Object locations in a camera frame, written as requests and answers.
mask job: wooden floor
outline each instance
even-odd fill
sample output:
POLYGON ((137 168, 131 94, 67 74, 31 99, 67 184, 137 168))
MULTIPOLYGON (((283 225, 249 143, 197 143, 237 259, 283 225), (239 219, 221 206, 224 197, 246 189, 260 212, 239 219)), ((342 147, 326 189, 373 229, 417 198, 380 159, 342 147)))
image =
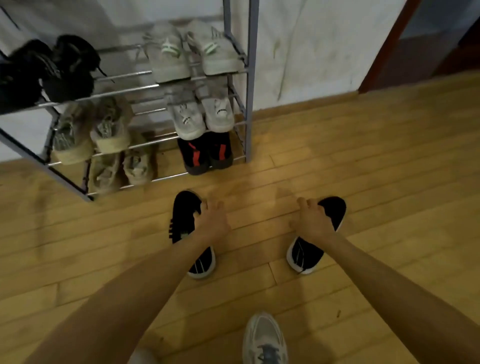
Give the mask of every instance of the wooden floor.
MULTIPOLYGON (((414 362, 330 257, 308 276, 288 267, 288 221, 297 196, 344 197, 345 236, 480 323, 479 99, 468 73, 256 122, 249 164, 91 204, 28 164, 0 165, 0 363, 21 363, 105 282, 168 247, 184 188, 224 198, 234 231, 214 274, 186 277, 142 340, 162 363, 240 363, 259 310, 291 363, 414 362)), ((179 158, 160 155, 162 173, 179 158)))

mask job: rack shelf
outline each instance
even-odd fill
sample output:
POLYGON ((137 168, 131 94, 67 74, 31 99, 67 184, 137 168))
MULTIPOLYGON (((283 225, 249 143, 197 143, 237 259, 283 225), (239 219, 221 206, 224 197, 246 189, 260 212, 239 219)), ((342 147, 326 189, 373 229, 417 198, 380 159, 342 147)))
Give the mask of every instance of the rack shelf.
MULTIPOLYGON (((62 103, 56 103, 56 102, 49 102, 46 100, 43 100, 43 102, 40 102, 36 105, 33 105, 32 107, 22 109, 22 110, 17 110, 15 112, 20 112, 20 111, 27 111, 27 110, 36 110, 36 109, 45 109, 47 110, 51 115, 52 115, 52 122, 50 125, 50 128, 48 130, 47 134, 47 139, 45 141, 45 146, 43 148, 43 151, 41 155, 35 154, 33 151, 28 149, 26 146, 21 144, 18 140, 13 138, 11 135, 6 133, 3 129, 0 129, 0 142, 4 143, 6 146, 20 154, 22 157, 27 158, 31 160, 37 167, 42 169, 46 174, 50 175, 53 179, 57 180, 60 184, 62 184, 65 188, 71 190, 72 192, 76 193, 79 195, 81 198, 83 198, 85 201, 92 201, 93 196, 96 195, 96 192, 90 192, 88 191, 88 179, 89 179, 89 172, 90 172, 90 167, 91 167, 91 162, 92 160, 88 160, 85 162, 85 168, 84 168, 84 177, 82 180, 82 185, 78 186, 74 182, 72 182, 70 179, 65 177, 62 173, 60 173, 58 170, 55 169, 56 166, 60 165, 61 162, 52 162, 50 159, 51 151, 52 151, 52 145, 53 145, 53 140, 55 137, 55 132, 57 129, 58 121, 60 118, 59 112, 55 109, 57 106, 61 105, 66 105, 72 102, 84 102, 87 100, 96 100, 100 99, 103 97, 111 97, 111 96, 116 96, 116 95, 125 95, 125 94, 130 94, 130 93, 135 93, 135 92, 140 92, 140 91, 146 91, 146 90, 152 90, 156 89, 159 87, 164 87, 166 85, 172 85, 172 84, 178 84, 182 82, 192 82, 192 81, 198 81, 198 80, 203 80, 211 77, 221 77, 221 76, 226 76, 227 77, 227 90, 228 90, 228 98, 230 100, 230 103, 232 105, 232 109, 234 106, 234 102, 237 103, 238 108, 243 114, 243 121, 235 123, 234 130, 238 136, 238 138, 241 141, 242 148, 243 148, 243 154, 241 156, 236 156, 234 160, 239 160, 239 159, 245 159, 246 162, 250 161, 251 158, 251 133, 252 133, 252 109, 253 109, 253 85, 254 85, 254 80, 255 80, 255 61, 256 61, 256 48, 257 48, 257 30, 258 30, 258 12, 259 12, 259 2, 260 0, 249 0, 249 31, 248 31, 248 53, 245 53, 238 41, 234 38, 234 36, 231 33, 231 11, 230 11, 230 0, 223 0, 223 11, 224 11, 224 31, 226 37, 232 42, 233 47, 237 51, 239 58, 243 60, 243 63, 245 64, 245 68, 243 70, 240 70, 235 73, 228 73, 228 74, 219 74, 219 75, 214 75, 214 76, 206 76, 206 75, 196 75, 191 78, 187 78, 185 80, 178 80, 172 83, 168 84, 151 84, 151 85, 144 85, 144 86, 137 86, 137 87, 130 87, 130 88, 125 88, 121 90, 115 90, 115 91, 108 91, 108 92, 103 92, 103 93, 98 93, 91 95, 89 97, 84 97, 80 98, 77 100, 71 100, 67 102, 62 102, 62 103), (235 86, 233 85, 233 76, 236 74, 246 74, 247 77, 247 92, 246 92, 246 103, 245 105, 243 104, 238 92, 235 89, 235 86), (240 128, 239 126, 243 126, 244 130, 244 137, 241 137, 240 133, 240 128)), ((112 53, 112 52, 125 52, 125 51, 131 51, 131 50, 136 50, 140 49, 142 50, 143 47, 141 44, 134 44, 130 46, 119 46, 119 47, 111 47, 108 49, 100 49, 98 50, 98 53, 100 56, 102 54, 106 53, 112 53)), ((190 63, 191 67, 196 67, 200 65, 200 62, 192 62, 190 63)), ((120 80, 120 79, 127 79, 127 78, 133 78, 133 77, 142 77, 142 76, 149 76, 152 74, 151 70, 147 71, 138 71, 138 72, 132 72, 132 73, 124 73, 124 74, 118 74, 118 75, 113 75, 113 76, 106 76, 106 77, 97 77, 95 78, 96 83, 102 83, 106 81, 115 81, 115 80, 120 80)), ((139 99, 131 102, 133 105, 141 104, 141 103, 147 103, 151 101, 160 101, 162 98, 161 97, 154 97, 154 98, 145 98, 145 99, 139 99)), ((146 110, 146 111, 140 111, 135 113, 135 116, 141 116, 141 115, 147 115, 147 114, 152 114, 156 112, 163 112, 166 111, 165 107, 160 107, 152 110, 146 110)), ((165 133, 162 135, 156 136, 154 139, 149 140, 145 143, 141 144, 136 144, 132 145, 129 147, 129 149, 133 148, 138 148, 142 146, 148 146, 148 145, 155 145, 163 142, 167 142, 170 140, 175 140, 178 138, 177 133, 165 133)), ((96 153, 93 155, 93 157, 98 157, 102 155, 102 153, 96 153)), ((179 173, 175 174, 172 176, 166 176, 166 177, 161 177, 152 180, 152 182, 157 182, 157 181, 162 181, 178 176, 182 176, 187 174, 187 172, 184 173, 179 173)), ((121 189, 129 188, 132 187, 132 185, 126 185, 123 186, 121 189)))

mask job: black sneaker with white sole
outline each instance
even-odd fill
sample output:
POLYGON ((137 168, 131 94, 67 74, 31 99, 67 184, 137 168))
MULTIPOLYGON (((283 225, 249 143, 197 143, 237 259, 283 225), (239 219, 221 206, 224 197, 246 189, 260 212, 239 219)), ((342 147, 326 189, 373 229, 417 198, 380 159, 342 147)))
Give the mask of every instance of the black sneaker with white sole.
MULTIPOLYGON (((201 213, 201 204, 202 200, 192 191, 182 191, 175 197, 169 230, 172 243, 179 242, 195 230, 193 213, 201 213)), ((215 253, 213 248, 209 246, 195 261, 187 274, 195 279, 205 278, 213 272, 215 265, 215 253)))
MULTIPOLYGON (((327 197, 321 200, 318 205, 325 209, 325 214, 332 220, 334 230, 337 231, 342 224, 343 217, 347 211, 345 201, 337 196, 327 197)), ((287 262, 297 272, 310 274, 314 271, 324 251, 301 237, 295 238, 287 251, 287 262)))

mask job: gray shoelace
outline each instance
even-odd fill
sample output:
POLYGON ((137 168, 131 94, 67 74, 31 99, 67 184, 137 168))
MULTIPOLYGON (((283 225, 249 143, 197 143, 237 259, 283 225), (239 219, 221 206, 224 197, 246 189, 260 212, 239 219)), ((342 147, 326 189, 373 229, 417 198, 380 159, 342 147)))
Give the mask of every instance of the gray shoelace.
POLYGON ((258 347, 262 349, 262 353, 258 357, 264 364, 280 364, 280 356, 278 355, 278 349, 274 348, 270 344, 260 345, 258 347))

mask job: wooden baseboard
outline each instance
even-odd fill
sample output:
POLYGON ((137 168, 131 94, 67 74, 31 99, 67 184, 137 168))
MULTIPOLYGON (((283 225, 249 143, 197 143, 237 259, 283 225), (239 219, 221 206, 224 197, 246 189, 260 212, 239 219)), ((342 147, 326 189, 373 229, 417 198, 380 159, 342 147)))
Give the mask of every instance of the wooden baseboard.
MULTIPOLYGON (((273 108, 257 110, 253 112, 253 121, 276 118, 278 116, 287 115, 298 111, 305 111, 309 109, 319 108, 322 106, 338 104, 340 102, 351 101, 355 99, 358 94, 358 91, 352 91, 340 95, 321 97, 313 100, 296 102, 295 104, 275 106, 273 108)), ((241 121, 242 116, 236 115, 236 119, 238 121, 241 121)))

